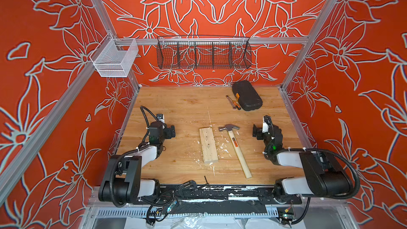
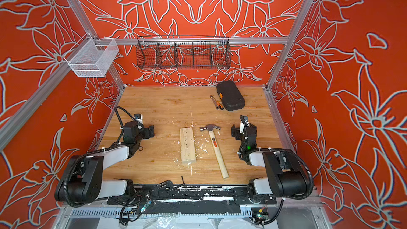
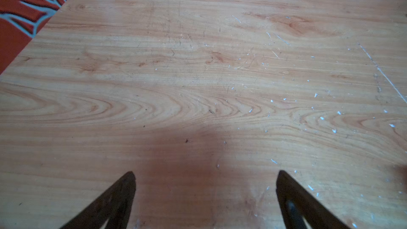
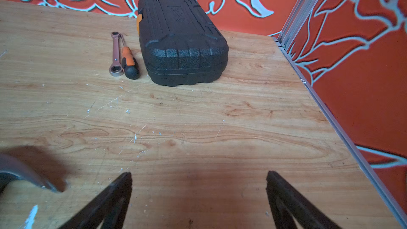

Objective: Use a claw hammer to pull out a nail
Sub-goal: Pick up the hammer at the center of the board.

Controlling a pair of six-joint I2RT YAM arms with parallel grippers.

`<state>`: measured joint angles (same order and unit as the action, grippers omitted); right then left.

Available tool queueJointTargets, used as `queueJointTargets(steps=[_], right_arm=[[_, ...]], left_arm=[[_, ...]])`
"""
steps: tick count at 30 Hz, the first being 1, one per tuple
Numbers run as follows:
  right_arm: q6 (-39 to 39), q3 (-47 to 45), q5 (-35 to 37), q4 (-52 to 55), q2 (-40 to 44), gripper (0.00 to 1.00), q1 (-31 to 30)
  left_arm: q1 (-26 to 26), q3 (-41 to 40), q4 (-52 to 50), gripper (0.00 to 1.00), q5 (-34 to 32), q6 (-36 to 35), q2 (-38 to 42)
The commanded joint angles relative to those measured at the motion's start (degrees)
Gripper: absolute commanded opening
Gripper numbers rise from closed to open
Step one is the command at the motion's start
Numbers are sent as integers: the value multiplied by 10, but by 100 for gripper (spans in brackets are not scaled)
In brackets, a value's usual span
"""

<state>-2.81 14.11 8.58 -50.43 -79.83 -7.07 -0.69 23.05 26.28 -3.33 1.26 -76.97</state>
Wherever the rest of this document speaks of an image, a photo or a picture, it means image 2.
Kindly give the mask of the light wooden block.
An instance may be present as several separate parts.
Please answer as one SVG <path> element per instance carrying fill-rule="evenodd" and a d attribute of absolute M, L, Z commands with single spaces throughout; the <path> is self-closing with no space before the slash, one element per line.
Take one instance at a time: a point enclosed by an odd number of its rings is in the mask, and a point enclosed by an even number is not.
<path fill-rule="evenodd" d="M 193 128 L 180 128 L 181 162 L 183 164 L 196 162 L 196 150 Z"/>

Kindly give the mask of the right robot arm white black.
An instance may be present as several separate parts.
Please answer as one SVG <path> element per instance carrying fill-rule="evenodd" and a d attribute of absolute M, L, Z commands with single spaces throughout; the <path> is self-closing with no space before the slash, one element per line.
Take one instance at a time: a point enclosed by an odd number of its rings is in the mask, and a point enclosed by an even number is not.
<path fill-rule="evenodd" d="M 265 178 L 249 181 L 251 197 L 274 197 L 302 200 L 309 197 L 314 180 L 309 167 L 295 152 L 283 148 L 260 148 L 256 143 L 257 127 L 241 123 L 231 127 L 231 136 L 241 142 L 237 152 L 240 160 L 250 166 L 263 167 Z"/>

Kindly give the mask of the wooden handle claw hammer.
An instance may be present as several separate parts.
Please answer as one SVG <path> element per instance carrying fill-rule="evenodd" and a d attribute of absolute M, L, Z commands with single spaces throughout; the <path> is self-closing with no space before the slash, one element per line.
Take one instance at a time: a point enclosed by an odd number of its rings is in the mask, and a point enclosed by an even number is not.
<path fill-rule="evenodd" d="M 218 162 L 218 166 L 219 166 L 222 178 L 226 179 L 226 178 L 229 177 L 229 174 L 228 174 L 226 165 L 224 163 L 223 156 L 222 156 L 222 153 L 220 151 L 218 141 L 217 141 L 215 133 L 214 133 L 214 129 L 221 130 L 221 127 L 217 126 L 217 125 L 214 125 L 214 124 L 208 124 L 208 125 L 206 125 L 204 127 L 200 127 L 200 131 L 208 131 L 209 132 L 210 140 L 212 142 L 212 146 L 213 146 L 213 149 L 214 149 L 214 152 L 215 152 L 215 155 L 216 155 L 216 159 L 217 159 L 217 162 Z"/>

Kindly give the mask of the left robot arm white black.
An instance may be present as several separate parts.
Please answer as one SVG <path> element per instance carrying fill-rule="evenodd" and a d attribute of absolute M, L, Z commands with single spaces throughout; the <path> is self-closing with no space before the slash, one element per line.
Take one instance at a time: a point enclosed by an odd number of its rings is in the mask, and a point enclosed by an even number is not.
<path fill-rule="evenodd" d="M 130 121 L 124 123 L 119 111 L 125 112 L 126 109 L 120 106 L 114 108 L 121 130 L 118 139 L 107 148 L 72 156 L 56 187 L 56 201 L 65 202 L 71 207 L 81 207 L 106 199 L 114 204 L 130 207 L 143 197 L 141 192 L 135 191 L 130 179 L 103 178 L 103 172 L 107 168 L 132 158 L 143 150 L 143 140 L 155 136 L 155 127 L 145 126 L 142 114 L 133 115 L 128 112 Z"/>

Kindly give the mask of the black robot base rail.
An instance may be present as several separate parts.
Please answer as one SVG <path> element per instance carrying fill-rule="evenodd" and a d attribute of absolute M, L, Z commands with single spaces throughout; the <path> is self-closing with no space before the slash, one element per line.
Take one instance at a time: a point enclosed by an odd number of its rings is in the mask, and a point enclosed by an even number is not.
<path fill-rule="evenodd" d="M 173 184 L 167 180 L 158 184 L 135 184 L 123 196 L 110 197 L 109 205 L 134 204 L 138 201 L 229 201 L 237 205 L 274 205 L 272 194 L 257 195 L 248 185 Z"/>

